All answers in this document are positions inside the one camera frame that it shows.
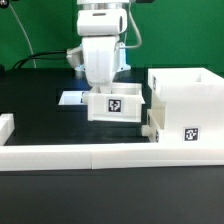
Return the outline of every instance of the black tabletop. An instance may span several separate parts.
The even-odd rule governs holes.
[[[143,83],[148,99],[146,77],[116,81]],[[147,141],[141,124],[88,122],[85,106],[59,107],[69,89],[89,86],[71,70],[7,71],[0,111],[15,114],[16,131],[6,145]],[[223,211],[222,166],[0,172],[1,224],[222,224]]]
[[[121,72],[115,82],[142,83],[150,101],[147,70]],[[144,123],[90,122],[87,106],[59,106],[64,90],[89,90],[84,76],[71,69],[17,69],[0,79],[0,112],[14,113],[15,131],[6,145],[101,144],[146,142]],[[143,121],[146,108],[143,105]]]

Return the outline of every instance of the green wall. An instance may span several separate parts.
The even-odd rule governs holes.
[[[76,1],[20,0],[12,2],[35,52],[78,46]],[[128,52],[132,66],[207,67],[224,72],[224,1],[156,0],[133,4],[133,16],[143,46]],[[0,63],[7,69],[28,56],[24,36],[11,10],[0,10]],[[128,44],[135,43],[132,29]],[[39,62],[38,67],[68,67],[66,61]]]

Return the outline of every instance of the black cable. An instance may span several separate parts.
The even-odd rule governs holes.
[[[57,51],[45,51],[45,52],[40,52],[40,53],[36,53],[36,54],[32,54],[30,55],[29,57],[25,58],[25,59],[22,59],[20,61],[18,61],[14,66],[13,66],[13,69],[16,68],[16,66],[18,65],[17,68],[22,68],[22,66],[28,62],[29,60],[32,60],[32,59],[41,59],[41,58],[38,58],[38,56],[45,56],[45,55],[54,55],[54,54],[65,54],[66,53],[66,50],[57,50]],[[47,59],[47,58],[42,58],[41,60],[55,60],[54,58],[52,59]]]

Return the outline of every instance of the white box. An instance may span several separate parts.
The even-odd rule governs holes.
[[[89,121],[141,122],[144,103],[141,84],[113,83],[111,94],[93,88],[87,101]]]
[[[204,68],[149,69],[152,142],[216,142],[224,136],[224,79]]]

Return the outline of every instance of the large white box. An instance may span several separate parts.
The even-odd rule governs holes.
[[[152,142],[217,142],[224,136],[224,79],[204,68],[149,69]]]

